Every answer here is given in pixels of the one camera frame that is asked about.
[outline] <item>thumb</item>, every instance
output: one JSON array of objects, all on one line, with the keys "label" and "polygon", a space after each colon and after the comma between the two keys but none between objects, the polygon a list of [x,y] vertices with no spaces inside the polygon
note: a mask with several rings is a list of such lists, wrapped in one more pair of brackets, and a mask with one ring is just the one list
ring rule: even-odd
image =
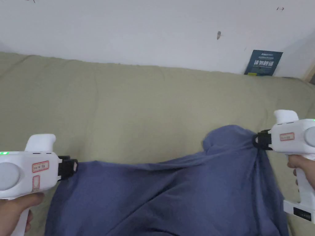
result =
[{"label": "thumb", "polygon": [[23,212],[25,209],[30,208],[31,206],[36,206],[41,204],[44,199],[43,193],[33,193],[21,196],[12,200],[18,206],[18,210]]},{"label": "thumb", "polygon": [[309,164],[309,159],[301,155],[289,155],[288,167],[304,169]]}]

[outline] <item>black clamp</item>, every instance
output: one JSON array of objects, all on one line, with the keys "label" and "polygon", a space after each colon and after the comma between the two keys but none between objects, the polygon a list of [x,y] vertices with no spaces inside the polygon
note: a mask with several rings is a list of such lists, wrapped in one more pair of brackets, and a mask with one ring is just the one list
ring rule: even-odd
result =
[{"label": "black clamp", "polygon": [[271,134],[268,133],[269,130],[270,129],[263,130],[253,136],[254,147],[263,150],[272,150],[272,148],[269,147],[269,144],[271,144]]},{"label": "black clamp", "polygon": [[65,180],[73,176],[78,171],[78,160],[71,159],[70,156],[58,156],[62,159],[62,163],[58,166],[58,176],[60,180]]}]

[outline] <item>handle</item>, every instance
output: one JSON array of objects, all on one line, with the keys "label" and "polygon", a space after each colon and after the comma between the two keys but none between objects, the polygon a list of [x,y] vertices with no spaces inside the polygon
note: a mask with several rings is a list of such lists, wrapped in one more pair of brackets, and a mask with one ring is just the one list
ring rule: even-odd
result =
[{"label": "handle", "polygon": [[11,236],[23,236],[25,233],[25,227],[28,217],[29,208],[24,210],[20,216],[19,222],[15,227],[15,230],[11,234]]},{"label": "handle", "polygon": [[[315,156],[313,155],[303,155],[303,157],[310,160],[315,160]],[[297,182],[299,184],[299,191],[300,191],[300,198],[301,198],[300,204],[307,206],[311,209],[315,209],[315,190],[306,179],[304,171],[300,168],[297,168],[296,177],[297,177]]]},{"label": "handle", "polygon": [[299,120],[297,113],[291,110],[276,110],[274,115],[277,119],[277,124]]},{"label": "handle", "polygon": [[54,134],[34,134],[27,141],[26,152],[52,152],[56,141]]}]

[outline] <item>wall mark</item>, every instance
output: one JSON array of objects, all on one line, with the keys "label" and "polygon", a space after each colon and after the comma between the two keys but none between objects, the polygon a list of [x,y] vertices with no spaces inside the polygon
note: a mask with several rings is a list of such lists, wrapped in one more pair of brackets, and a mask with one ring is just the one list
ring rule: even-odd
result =
[{"label": "wall mark", "polygon": [[221,37],[221,31],[218,31],[217,39],[219,39],[220,37]]}]

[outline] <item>black label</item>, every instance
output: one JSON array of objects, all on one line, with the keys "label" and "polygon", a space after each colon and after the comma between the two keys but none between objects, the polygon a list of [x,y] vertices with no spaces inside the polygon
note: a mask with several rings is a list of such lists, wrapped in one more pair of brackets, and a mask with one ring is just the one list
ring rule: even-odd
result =
[{"label": "black label", "polygon": [[293,214],[296,216],[299,216],[305,220],[312,221],[312,215],[311,215],[311,213],[309,213],[307,211],[303,211],[301,209],[294,207],[293,208]]}]

